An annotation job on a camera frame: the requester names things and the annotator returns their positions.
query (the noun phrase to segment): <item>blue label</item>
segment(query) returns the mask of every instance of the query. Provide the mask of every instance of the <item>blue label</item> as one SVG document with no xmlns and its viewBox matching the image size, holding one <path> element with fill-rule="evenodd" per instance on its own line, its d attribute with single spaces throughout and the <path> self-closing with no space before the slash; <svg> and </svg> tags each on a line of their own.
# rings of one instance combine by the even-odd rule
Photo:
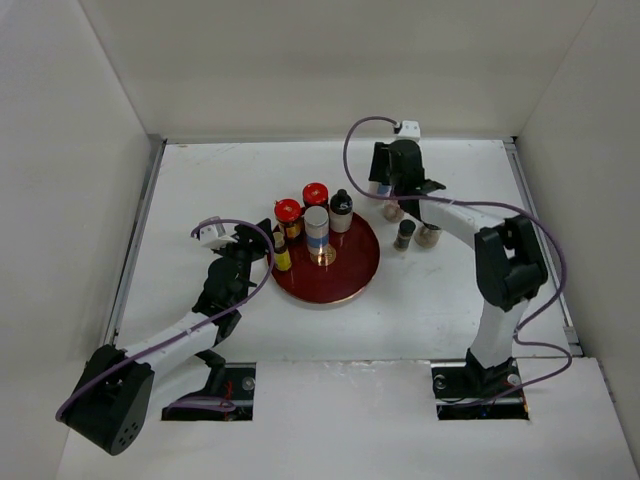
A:
<svg viewBox="0 0 640 480">
<path fill-rule="evenodd" d="M 329 234 L 327 233 L 322 238 L 313 238 L 307 235 L 307 245 L 312 248 L 326 247 L 327 245 L 329 245 Z"/>
<path fill-rule="evenodd" d="M 378 185 L 378 191 L 376 192 L 378 195 L 388 195 L 391 191 L 391 185 Z"/>
</svg>

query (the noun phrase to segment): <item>red circular tray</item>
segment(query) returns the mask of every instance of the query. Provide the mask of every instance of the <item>red circular tray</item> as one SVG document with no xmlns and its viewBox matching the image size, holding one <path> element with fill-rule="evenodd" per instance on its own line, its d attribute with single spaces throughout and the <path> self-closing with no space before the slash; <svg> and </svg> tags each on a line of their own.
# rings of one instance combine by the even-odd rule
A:
<svg viewBox="0 0 640 480">
<path fill-rule="evenodd" d="M 326 267 L 318 266 L 302 234 L 299 241 L 288 244 L 291 269 L 281 272 L 274 268 L 273 278 L 283 290 L 305 302 L 335 303 L 353 297 L 378 269 L 378 239 L 366 220 L 354 213 L 349 231 L 329 231 L 329 244 L 336 250 L 336 259 Z"/>
</svg>

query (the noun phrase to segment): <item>copper base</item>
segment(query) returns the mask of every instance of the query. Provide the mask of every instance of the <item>copper base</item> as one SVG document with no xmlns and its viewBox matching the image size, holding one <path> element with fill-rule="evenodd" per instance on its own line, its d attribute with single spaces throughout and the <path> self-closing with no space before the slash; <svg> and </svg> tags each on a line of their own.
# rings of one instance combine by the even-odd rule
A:
<svg viewBox="0 0 640 480">
<path fill-rule="evenodd" d="M 328 245 L 327 251 L 325 253 L 321 255 L 314 255 L 313 253 L 310 253 L 309 255 L 311 255 L 311 261 L 319 267 L 328 267 L 336 261 L 337 253 L 335 248 L 333 248 L 331 245 Z"/>
</svg>

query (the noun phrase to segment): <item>small glass jar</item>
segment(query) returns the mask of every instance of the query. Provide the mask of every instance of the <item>small glass jar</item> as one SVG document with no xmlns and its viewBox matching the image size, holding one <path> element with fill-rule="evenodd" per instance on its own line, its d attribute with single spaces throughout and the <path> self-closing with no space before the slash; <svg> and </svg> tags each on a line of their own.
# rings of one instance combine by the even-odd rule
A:
<svg viewBox="0 0 640 480">
<path fill-rule="evenodd" d="M 276 268 L 281 272 L 286 272 L 291 269 L 291 256 L 289 255 L 289 249 L 286 243 L 284 243 L 284 235 L 280 232 L 273 234 L 273 247 L 275 253 Z"/>
<path fill-rule="evenodd" d="M 404 211 L 396 200 L 386 200 L 382 209 L 382 216 L 391 223 L 398 223 L 404 218 Z"/>
<path fill-rule="evenodd" d="M 440 227 L 425 223 L 416 232 L 415 240 L 422 248 L 433 248 L 440 240 L 440 235 L 442 235 Z"/>
<path fill-rule="evenodd" d="M 280 232 L 287 240 L 293 241 L 301 237 L 304 220 L 302 219 L 302 208 L 298 202 L 292 198 L 285 198 L 276 202 L 273 212 L 276 215 Z"/>
<path fill-rule="evenodd" d="M 416 229 L 416 224 L 411 220 L 403 220 L 400 222 L 398 226 L 398 235 L 396 236 L 396 241 L 393 242 L 393 247 L 399 252 L 404 252 L 409 248 L 409 243 L 411 242 L 411 235 L 413 235 L 413 231 Z"/>
</svg>

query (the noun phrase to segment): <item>cable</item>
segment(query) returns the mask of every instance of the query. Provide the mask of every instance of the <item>cable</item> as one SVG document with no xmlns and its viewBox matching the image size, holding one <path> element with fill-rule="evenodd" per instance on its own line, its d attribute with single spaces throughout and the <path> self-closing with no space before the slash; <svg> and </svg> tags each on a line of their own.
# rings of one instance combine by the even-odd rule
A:
<svg viewBox="0 0 640 480">
<path fill-rule="evenodd" d="M 500 393 L 498 395 L 495 395 L 495 396 L 493 396 L 491 398 L 480 399 L 480 400 L 476 400 L 474 402 L 464 403 L 464 404 L 459 404 L 459 405 L 463 406 L 463 407 L 473 407 L 473 406 L 476 406 L 476 405 L 483 405 L 483 404 L 486 404 L 486 403 L 494 402 L 494 401 L 498 400 L 499 398 L 504 397 L 505 395 L 509 395 L 510 393 L 516 392 L 518 390 L 522 390 L 524 387 L 527 387 L 529 385 L 533 385 L 535 383 L 542 382 L 544 380 L 548 380 L 550 378 L 555 377 L 556 375 L 560 375 L 562 372 L 564 372 L 569 367 L 571 367 L 571 364 L 573 363 L 573 358 L 571 356 L 571 353 L 568 352 L 567 350 L 565 350 L 564 348 L 559 347 L 558 345 L 553 345 L 551 343 L 546 343 L 546 342 L 525 342 L 525 341 L 520 340 L 520 338 L 518 337 L 518 334 L 520 333 L 520 331 L 525 326 L 527 326 L 532 320 L 534 320 L 542 312 L 547 310 L 558 298 L 560 298 L 560 295 L 564 291 L 564 288 L 565 288 L 565 286 L 567 284 L 567 262 L 566 262 L 566 258 L 565 258 L 565 255 L 564 255 L 564 251 L 560 247 L 560 244 L 558 243 L 556 238 L 553 236 L 553 234 L 549 231 L 549 229 L 545 225 L 542 224 L 542 222 L 540 222 L 540 220 L 538 220 L 536 217 L 531 215 L 531 213 L 527 212 L 526 210 L 524 210 L 524 209 L 522 209 L 520 207 L 516 207 L 515 205 L 511 205 L 511 204 L 508 204 L 508 203 L 493 202 L 493 201 L 452 200 L 450 198 L 436 197 L 436 196 L 431 196 L 431 195 L 406 195 L 406 196 L 402 196 L 402 197 L 396 197 L 396 196 L 393 196 L 393 195 L 391 195 L 391 196 L 376 195 L 376 194 L 369 193 L 369 192 L 363 190 L 356 183 L 355 179 L 353 178 L 353 175 L 351 175 L 351 172 L 349 171 L 349 162 L 348 162 L 348 159 L 347 159 L 347 149 L 349 147 L 349 141 L 351 140 L 351 137 L 353 136 L 354 132 L 356 131 L 356 129 L 360 125 L 362 125 L 363 123 L 366 123 L 366 122 L 377 121 L 377 120 L 390 123 L 393 126 L 398 126 L 398 122 L 395 121 L 392 118 L 389 118 L 389 117 L 374 115 L 374 116 L 370 116 L 370 117 L 361 118 L 360 120 L 355 122 L 351 126 L 349 131 L 347 132 L 347 136 L 344 139 L 344 145 L 342 147 L 342 163 L 343 163 L 343 166 L 344 166 L 344 171 L 347 174 L 347 178 L 349 179 L 349 182 L 351 183 L 351 185 L 353 185 L 353 188 L 355 188 L 356 191 L 358 191 L 360 194 L 364 195 L 365 197 L 373 198 L 373 199 L 376 199 L 376 200 L 396 200 L 396 201 L 397 200 L 430 200 L 430 201 L 438 202 L 438 203 L 447 203 L 447 204 L 452 204 L 452 205 L 459 205 L 461 207 L 496 207 L 496 208 L 504 208 L 504 209 L 507 209 L 507 210 L 511 210 L 511 211 L 516 212 L 516 213 L 518 213 L 520 215 L 523 215 L 524 217 L 526 217 L 529 220 L 531 220 L 531 222 L 533 222 L 540 229 L 540 231 L 542 231 L 542 233 L 544 233 L 544 235 L 549 239 L 549 242 L 553 245 L 554 250 L 558 254 L 558 260 L 560 262 L 560 281 L 558 282 L 558 288 L 556 289 L 555 293 L 551 296 L 551 298 L 544 305 L 542 305 L 535 312 L 533 312 L 527 318 L 525 318 L 520 323 L 518 323 L 518 325 L 516 327 L 516 330 L 515 330 L 515 333 L 513 335 L 513 339 L 518 345 L 545 347 L 545 348 L 551 348 L 553 350 L 557 350 L 557 351 L 563 353 L 567 357 L 567 363 L 565 365 L 563 365 L 561 368 L 559 368 L 559 369 L 557 369 L 557 370 L 555 370 L 555 371 L 553 371 L 553 372 L 551 372 L 551 373 L 549 373 L 547 375 L 543 375 L 543 376 L 535 378 L 533 380 L 529 380 L 527 382 L 521 383 L 520 385 L 516 385 L 516 386 L 514 386 L 514 387 L 512 387 L 512 388 L 510 388 L 508 390 L 505 390 L 504 392 L 502 392 L 502 393 Z"/>
<path fill-rule="evenodd" d="M 217 405 L 203 404 L 203 403 L 190 403 L 190 402 L 215 402 Z M 229 413 L 236 409 L 235 404 L 231 400 L 220 397 L 207 397 L 203 395 L 196 395 L 193 397 L 182 397 L 175 402 L 167 405 L 167 411 L 172 408 L 189 408 L 200 410 L 211 410 L 214 412 Z"/>
<path fill-rule="evenodd" d="M 271 271 L 273 270 L 273 266 L 275 265 L 275 253 L 274 253 L 274 249 L 273 249 L 273 243 L 271 243 L 271 239 L 269 238 L 269 236 L 260 227 L 258 227 L 257 225 L 254 225 L 253 223 L 245 222 L 243 220 L 209 218 L 209 219 L 201 222 L 194 229 L 194 231 L 191 232 L 191 236 L 194 235 L 194 232 L 198 232 L 200 229 L 202 229 L 204 227 L 208 227 L 210 225 L 219 225 L 219 224 L 224 224 L 224 223 L 232 223 L 232 224 L 235 224 L 235 225 L 242 225 L 242 226 L 245 226 L 245 227 L 249 227 L 249 228 L 252 228 L 253 230 L 257 231 L 260 235 L 262 235 L 264 240 L 267 242 L 267 247 L 269 249 L 269 255 L 271 257 L 271 260 L 269 261 L 269 268 L 267 269 L 267 273 L 265 273 L 264 278 L 262 279 L 260 284 L 249 295 L 247 295 L 247 298 L 245 298 L 243 300 L 240 300 L 238 303 L 236 303 L 232 307 L 229 307 L 226 310 L 223 310 L 222 312 L 216 313 L 215 315 L 212 315 L 211 317 L 201 321 L 200 323 L 194 325 L 191 328 L 191 330 L 197 330 L 198 328 L 203 327 L 204 325 L 206 325 L 206 324 L 208 324 L 210 322 L 215 322 L 219 318 L 224 317 L 225 315 L 233 312 L 238 307 L 240 307 L 241 305 L 244 305 L 249 300 L 251 300 L 253 297 L 255 297 L 257 295 L 257 293 L 262 289 L 262 287 L 264 287 L 264 285 L 267 283 L 267 280 L 269 280 L 269 277 L 271 276 Z M 121 361 L 119 363 L 116 363 L 111 368 L 109 368 L 109 369 L 105 370 L 104 372 L 102 372 L 100 375 L 97 375 L 96 377 L 92 378 L 86 384 L 84 384 L 82 387 L 80 387 L 78 390 L 73 392 L 71 394 L 71 396 L 67 400 L 65 400 L 65 402 L 60 406 L 60 408 L 56 412 L 56 420 L 61 422 L 62 421 L 62 416 L 67 411 L 67 409 L 76 400 L 78 400 L 82 395 L 84 395 L 85 393 L 90 391 L 93 387 L 98 385 L 103 380 L 107 379 L 108 377 L 110 377 L 111 375 L 116 373 L 117 371 L 119 371 L 122 368 L 126 367 L 127 365 L 135 362 L 136 360 L 139 360 L 142 357 L 145 357 L 145 356 L 147 356 L 147 355 L 149 355 L 149 354 L 151 354 L 151 353 L 153 353 L 155 351 L 158 351 L 158 350 L 160 350 L 162 348 L 165 348 L 165 347 L 171 345 L 172 343 L 177 342 L 181 338 L 186 337 L 187 335 L 189 335 L 189 333 L 187 331 L 182 331 L 179 334 L 177 334 L 177 335 L 175 335 L 175 336 L 173 336 L 173 337 L 171 337 L 171 338 L 169 338 L 169 339 L 167 339 L 167 340 L 165 340 L 163 342 L 160 342 L 157 345 L 149 347 L 146 350 L 142 350 L 141 352 L 133 355 L 132 357 L 125 358 L 123 361 Z"/>
</svg>

